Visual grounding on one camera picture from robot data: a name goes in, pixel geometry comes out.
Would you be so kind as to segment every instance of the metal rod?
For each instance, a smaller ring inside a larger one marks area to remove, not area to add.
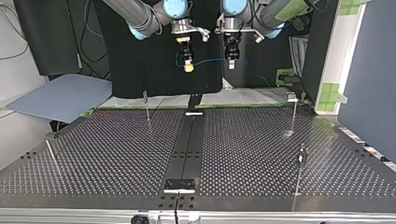
[[[296,118],[296,112],[297,112],[297,103],[298,103],[298,102],[295,102],[295,103],[294,103],[293,119],[295,119],[295,118]]]

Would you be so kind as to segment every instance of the green tape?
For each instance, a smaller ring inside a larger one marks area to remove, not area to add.
[[[127,106],[101,106],[98,110],[145,110],[145,105],[127,105]],[[186,105],[161,105],[161,106],[149,106],[150,110],[171,110],[171,109],[187,109]]]
[[[273,103],[273,104],[245,104],[245,105],[198,105],[199,109],[210,108],[268,108],[268,107],[286,107],[291,103]]]
[[[339,16],[358,15],[362,0],[341,0]]]
[[[276,71],[276,85],[277,86],[293,86],[292,83],[285,83],[284,81],[280,80],[280,76],[286,76],[286,77],[294,77],[294,69],[288,68],[288,69],[277,69]]]
[[[333,112],[340,98],[339,89],[338,83],[323,83],[317,111]]]
[[[275,16],[279,21],[289,21],[293,17],[304,15],[310,12],[311,8],[306,4],[305,0],[290,0],[290,2],[282,8]]]
[[[93,112],[95,112],[95,110],[92,109],[92,110],[82,113],[80,116],[84,119],[88,119],[92,116]]]

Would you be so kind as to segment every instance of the cable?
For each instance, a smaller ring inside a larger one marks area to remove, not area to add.
[[[183,65],[178,63],[178,56],[179,56],[179,53],[177,53],[176,57],[175,57],[176,67],[183,67]],[[202,60],[202,61],[200,61],[198,63],[195,63],[194,66],[198,66],[198,65],[201,65],[203,63],[212,63],[212,62],[228,62],[228,61],[226,59],[223,59],[223,58],[206,59],[206,60]],[[248,64],[248,61],[237,61],[237,62],[238,63],[246,63],[246,64]]]
[[[294,57],[294,48],[290,48],[291,49],[291,54],[292,54],[292,59],[293,59],[293,61],[294,61],[294,64],[296,64],[296,66],[297,66],[297,61],[296,61],[296,57]],[[309,93],[308,93],[308,91],[306,90],[306,87],[305,87],[305,85],[304,85],[304,83],[303,83],[303,79],[301,78],[301,75],[299,74],[299,72],[298,72],[298,70],[296,69],[296,75],[297,75],[297,77],[300,79],[300,83],[301,83],[301,86],[303,87],[303,89],[304,89],[304,91],[306,92],[306,94],[309,96],[309,98],[311,98],[311,100],[315,103],[315,100],[309,95]]]
[[[15,16],[16,18],[18,18],[17,11],[15,11],[15,9],[12,8],[11,6],[9,6],[8,4],[3,3],[3,2],[0,2],[0,7],[5,7],[5,8],[7,8],[8,10],[10,10],[10,11],[12,12],[12,14],[14,14],[14,16]],[[18,28],[17,28],[17,27],[14,25],[14,23],[9,19],[9,17],[7,16],[7,14],[6,14],[3,10],[0,10],[0,11],[2,12],[2,14],[3,14],[3,16],[6,18],[6,20],[9,22],[9,24],[12,26],[12,28],[15,30],[15,32],[17,32],[18,35],[19,35],[22,39],[25,39],[24,34],[23,34],[23,31],[19,31],[19,30],[18,30]]]
[[[175,58],[176,66],[177,66],[177,67],[182,67],[183,65],[179,65],[178,62],[177,62],[177,56],[178,56],[178,53],[176,54],[176,58]],[[203,63],[226,62],[226,61],[227,61],[226,59],[222,59],[222,58],[207,59],[207,60],[203,60],[203,61],[200,61],[200,62],[196,63],[195,66],[198,66],[198,65],[203,64]],[[237,62],[248,64],[248,61],[237,61]],[[275,95],[284,95],[284,94],[276,93],[276,92],[273,90],[273,88],[271,87],[270,83],[267,81],[267,79],[266,79],[265,77],[262,77],[262,76],[254,76],[254,75],[253,75],[253,72],[252,72],[250,69],[249,69],[249,72],[250,72],[250,76],[251,76],[251,77],[259,77],[259,78],[261,78],[262,80],[264,80],[265,83],[267,84],[268,88],[271,90],[271,92],[272,92],[273,94],[275,94]]]
[[[4,118],[6,118],[6,117],[8,117],[8,116],[11,116],[11,115],[13,115],[13,114],[15,114],[15,113],[17,113],[17,112],[16,112],[16,111],[12,111],[12,112],[10,112],[10,113],[8,113],[8,114],[5,114],[4,116],[0,117],[0,119],[4,119]]]
[[[12,8],[11,6],[7,5],[6,3],[0,2],[0,7],[5,7],[5,8],[7,8],[8,10],[10,10],[10,11],[15,15],[15,17],[18,18],[17,12],[16,12],[16,11],[14,10],[14,8]],[[7,14],[6,14],[3,10],[0,10],[0,11],[1,11],[1,13],[3,14],[3,16],[6,18],[6,20],[9,22],[9,24],[12,26],[12,28],[15,30],[15,32],[16,32],[23,40],[25,40],[24,35],[23,35],[23,32],[20,32],[20,31],[17,29],[17,27],[14,25],[14,23],[12,23],[12,21],[9,19],[9,17],[7,16]],[[24,50],[23,50],[22,52],[17,53],[17,54],[12,55],[12,56],[7,56],[7,57],[0,58],[0,60],[7,60],[7,59],[17,58],[17,57],[21,56],[22,54],[24,54],[28,49],[29,49],[29,44],[26,42],[26,47],[24,48]]]
[[[271,91],[273,94],[275,94],[275,95],[281,95],[281,96],[285,95],[285,94],[276,93],[276,92],[273,90],[273,88],[271,87],[270,83],[267,81],[267,79],[266,79],[265,77],[257,76],[257,75],[256,75],[256,76],[252,76],[252,77],[259,77],[259,78],[261,78],[262,80],[264,80],[265,83],[267,84],[268,88],[270,89],[270,91]]]
[[[9,57],[5,57],[5,58],[0,58],[0,60],[7,60],[7,59],[17,58],[17,57],[21,56],[22,54],[24,54],[28,49],[29,49],[29,44],[26,44],[26,48],[21,53],[18,53],[18,54],[9,56]]]
[[[177,195],[176,206],[175,206],[175,211],[174,211],[176,224],[178,224],[177,206],[178,206],[178,195]]]
[[[85,8],[85,11],[86,11],[86,18],[89,18],[89,16],[90,16],[91,3],[92,3],[92,0],[88,0],[88,2],[87,2],[88,6]],[[80,47],[80,49],[81,49],[82,55],[84,55],[84,57],[87,58],[88,61],[90,61],[91,63],[99,63],[100,61],[102,61],[102,60],[107,56],[107,53],[105,53],[104,55],[102,55],[102,56],[99,57],[98,59],[95,59],[95,60],[94,60],[94,59],[91,59],[91,58],[85,53],[84,48],[83,48],[84,36],[85,36],[85,32],[87,31],[87,22],[88,22],[88,20],[85,19],[85,21],[84,21],[84,28],[82,29],[82,33],[81,33],[81,39],[79,40],[79,47]]]
[[[90,25],[89,25],[89,23],[88,23],[88,19],[89,19],[89,18],[87,17],[87,7],[88,7],[88,3],[90,3],[90,0],[87,0],[87,3],[85,4],[85,9],[84,9],[84,22],[87,23],[87,28],[88,28],[89,31],[91,31],[91,33],[93,33],[94,35],[97,35],[97,36],[103,38],[102,35],[99,35],[99,34],[96,33],[93,29],[91,29],[91,27],[90,27]]]

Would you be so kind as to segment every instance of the metal plate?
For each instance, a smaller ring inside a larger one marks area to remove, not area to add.
[[[396,174],[311,110],[206,110],[201,167],[194,210],[396,212]]]
[[[1,172],[0,205],[157,209],[183,111],[98,111]]]

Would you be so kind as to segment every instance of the white panel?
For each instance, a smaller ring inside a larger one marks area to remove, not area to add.
[[[339,93],[344,93],[364,10],[365,5],[362,5],[358,15],[337,16],[332,30],[332,38],[323,68],[322,79],[319,84],[317,102],[320,99],[323,83],[339,83]],[[337,105],[333,112],[317,110],[316,112],[320,115],[337,115],[339,105]]]
[[[19,113],[0,113],[0,170],[38,146],[50,132],[49,120]]]
[[[13,1],[0,0],[11,6]],[[13,24],[21,29],[19,21],[8,9],[1,7]],[[23,40],[0,12],[0,58],[23,52],[26,41]],[[44,78],[38,74],[35,61],[30,50],[22,56],[0,60],[0,101],[21,95],[44,84]]]
[[[13,7],[12,0],[0,0]],[[13,24],[21,29],[19,21],[8,9],[1,7]],[[8,23],[0,12],[0,58],[23,52],[26,41]],[[44,84],[38,74],[30,50],[22,56],[0,60],[0,108],[22,94]],[[50,131],[49,121],[0,109],[0,170],[21,154],[36,147]]]

